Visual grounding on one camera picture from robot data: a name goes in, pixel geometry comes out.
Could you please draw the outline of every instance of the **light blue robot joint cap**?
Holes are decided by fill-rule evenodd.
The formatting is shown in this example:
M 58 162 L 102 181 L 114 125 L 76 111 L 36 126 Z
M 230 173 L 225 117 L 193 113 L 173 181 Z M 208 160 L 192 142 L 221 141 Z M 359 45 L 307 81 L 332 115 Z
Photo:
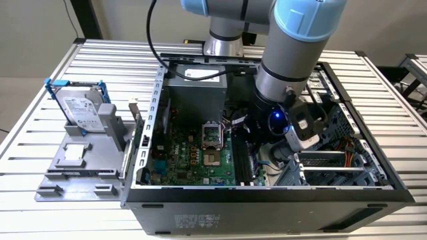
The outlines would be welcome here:
M 347 0 L 276 0 L 273 19 L 293 39 L 313 43 L 335 32 Z
M 180 0 L 180 6 L 193 14 L 208 16 L 206 0 Z

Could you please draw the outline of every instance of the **metal slatted table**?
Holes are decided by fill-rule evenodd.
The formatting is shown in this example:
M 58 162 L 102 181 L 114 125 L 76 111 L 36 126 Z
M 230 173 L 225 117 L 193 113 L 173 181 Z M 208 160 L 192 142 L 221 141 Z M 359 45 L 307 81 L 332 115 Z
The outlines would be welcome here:
M 201 54 L 198 44 L 156 44 L 160 53 Z M 245 47 L 244 55 L 260 58 L 262 47 Z M 416 204 L 379 219 L 349 234 L 216 235 L 178 239 L 427 239 L 427 124 L 401 98 L 369 59 L 352 51 L 324 51 L 328 62 L 352 98 Z M 97 82 L 108 86 L 117 115 L 130 120 L 126 101 L 137 98 L 145 116 L 157 61 L 145 43 L 86 40 L 73 44 L 50 78 Z M 138 238 L 145 236 L 129 210 L 118 202 L 34 202 L 44 177 L 65 135 L 65 118 L 38 91 L 0 146 L 0 239 Z
M 427 55 L 407 54 L 400 67 L 404 67 L 427 87 Z

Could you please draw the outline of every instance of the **side panel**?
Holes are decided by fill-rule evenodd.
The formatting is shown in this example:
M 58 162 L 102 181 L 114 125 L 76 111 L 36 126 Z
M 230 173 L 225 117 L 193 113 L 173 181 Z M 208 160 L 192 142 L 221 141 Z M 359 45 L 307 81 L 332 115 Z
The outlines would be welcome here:
M 399 202 L 128 204 L 148 235 L 351 232 L 385 216 L 400 205 Z

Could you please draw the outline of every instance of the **floor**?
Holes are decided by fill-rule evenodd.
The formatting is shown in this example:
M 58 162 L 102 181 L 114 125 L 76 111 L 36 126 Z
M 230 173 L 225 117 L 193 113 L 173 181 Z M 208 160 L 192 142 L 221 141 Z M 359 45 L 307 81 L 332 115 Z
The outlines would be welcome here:
M 42 81 L 42 78 L 0 77 L 0 129 L 12 129 L 42 87 Z M 0 131 L 0 143 L 6 135 Z

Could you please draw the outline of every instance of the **cable connector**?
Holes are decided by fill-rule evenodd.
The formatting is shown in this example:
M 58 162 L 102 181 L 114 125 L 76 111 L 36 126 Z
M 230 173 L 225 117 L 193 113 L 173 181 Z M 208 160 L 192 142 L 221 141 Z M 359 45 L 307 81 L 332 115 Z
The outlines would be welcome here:
M 256 67 L 238 67 L 236 72 L 244 75 L 256 75 L 258 71 Z
M 349 153 L 355 153 L 356 152 L 355 149 L 351 146 L 345 146 L 344 151 L 349 152 Z
M 284 90 L 284 102 L 283 102 L 284 109 L 289 109 L 292 107 L 292 105 L 295 104 L 295 100 L 296 100 L 295 90 L 291 87 L 287 87 Z

